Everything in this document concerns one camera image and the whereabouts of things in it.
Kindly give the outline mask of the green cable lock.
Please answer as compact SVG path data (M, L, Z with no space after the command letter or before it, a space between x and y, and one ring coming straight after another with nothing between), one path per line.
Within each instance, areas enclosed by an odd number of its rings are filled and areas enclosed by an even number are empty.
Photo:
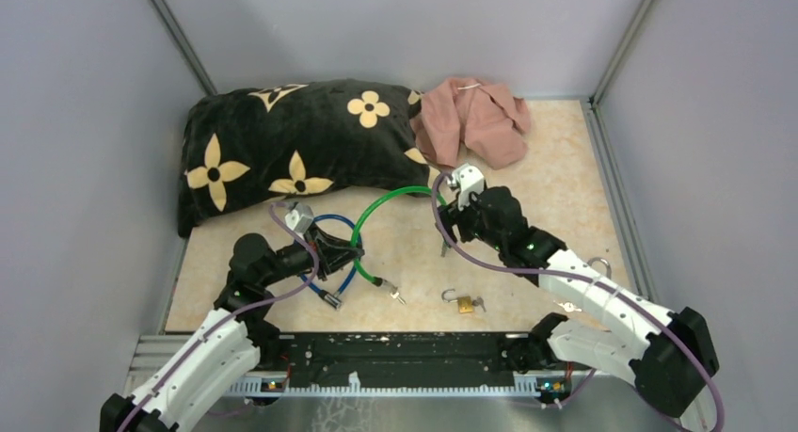
M444 199L444 197L442 197L441 194L434 194L430 187L412 185L392 190L389 193L384 194L382 197L372 202L369 206L366 207L363 213L359 216L358 221L355 223L352 237L350 238L350 246L354 247L357 244L357 242L361 238L361 232L367 220L378 208L380 208L382 205L384 205L390 200L393 200L400 196L409 196L410 194L420 194L422 196L433 197L434 198L433 203L435 205L443 205L443 206L446 205L446 200ZM386 290L392 299L397 300L400 304L406 306L407 302L402 298L399 288L389 280L370 274L363 267L360 261L360 257L355 259L354 269L362 278L364 278L374 287Z

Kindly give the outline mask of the pink cloth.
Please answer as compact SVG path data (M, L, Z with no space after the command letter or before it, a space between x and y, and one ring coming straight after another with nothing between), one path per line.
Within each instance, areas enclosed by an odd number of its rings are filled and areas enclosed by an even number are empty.
M526 156L534 123L526 102L507 85L448 77L420 96L410 126L423 156L440 167L456 167L465 148L502 169Z

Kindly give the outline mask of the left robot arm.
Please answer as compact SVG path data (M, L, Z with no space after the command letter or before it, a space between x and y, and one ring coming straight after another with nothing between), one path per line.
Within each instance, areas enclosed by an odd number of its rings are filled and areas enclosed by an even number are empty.
M264 319L277 300L268 286L310 274L325 279L364 253L361 242L350 244L316 224L278 250L258 233L239 237L226 284L200 327L133 393L104 402L100 430L192 430L245 373L279 363L280 331Z

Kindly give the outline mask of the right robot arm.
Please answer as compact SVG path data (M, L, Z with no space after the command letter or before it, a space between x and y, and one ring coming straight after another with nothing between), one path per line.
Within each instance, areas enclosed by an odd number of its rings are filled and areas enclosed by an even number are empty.
M563 240L529 224L505 186L461 193L448 205L433 205L432 212L444 240L463 258L525 278L601 324L595 329L556 320L530 342L535 364L553 368L569 360L599 369L624 380L670 418L686 413L702 392L724 414L713 381L719 360L700 312L673 311L600 274Z

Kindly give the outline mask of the small brass padlock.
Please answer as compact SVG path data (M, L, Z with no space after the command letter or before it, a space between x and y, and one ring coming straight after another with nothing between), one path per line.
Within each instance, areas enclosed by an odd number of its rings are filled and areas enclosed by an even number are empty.
M473 313L477 310L487 311L485 301L480 296L457 296L455 289L447 289L441 293L440 297L445 303L454 303L461 314Z

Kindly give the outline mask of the silver keys by padlock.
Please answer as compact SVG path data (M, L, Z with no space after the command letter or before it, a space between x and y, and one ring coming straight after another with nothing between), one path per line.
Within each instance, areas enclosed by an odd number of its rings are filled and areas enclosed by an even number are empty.
M553 300L553 304L557 307L556 310L559 313L570 314L575 312L583 312L583 309L580 306L571 301Z

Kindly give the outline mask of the black floral pillow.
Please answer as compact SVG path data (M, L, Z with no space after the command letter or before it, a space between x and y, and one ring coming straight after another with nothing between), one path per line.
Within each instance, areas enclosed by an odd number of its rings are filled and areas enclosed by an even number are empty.
M416 90L352 78L201 99L184 127L178 234L269 200L430 185L411 125L420 111Z

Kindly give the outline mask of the large brass padlock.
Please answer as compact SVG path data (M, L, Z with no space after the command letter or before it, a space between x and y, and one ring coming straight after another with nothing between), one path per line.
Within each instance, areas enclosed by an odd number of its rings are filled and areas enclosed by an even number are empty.
M603 257L590 258L586 263L589 267L597 272L599 272L599 269L601 268L603 270L603 276L608 279L610 279L613 275L613 267L611 263Z

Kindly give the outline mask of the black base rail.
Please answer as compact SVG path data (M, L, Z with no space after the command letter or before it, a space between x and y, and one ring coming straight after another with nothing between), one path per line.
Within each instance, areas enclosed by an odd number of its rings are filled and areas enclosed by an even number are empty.
M509 388L515 376L576 369L527 332L296 332L266 343L256 370L296 389Z

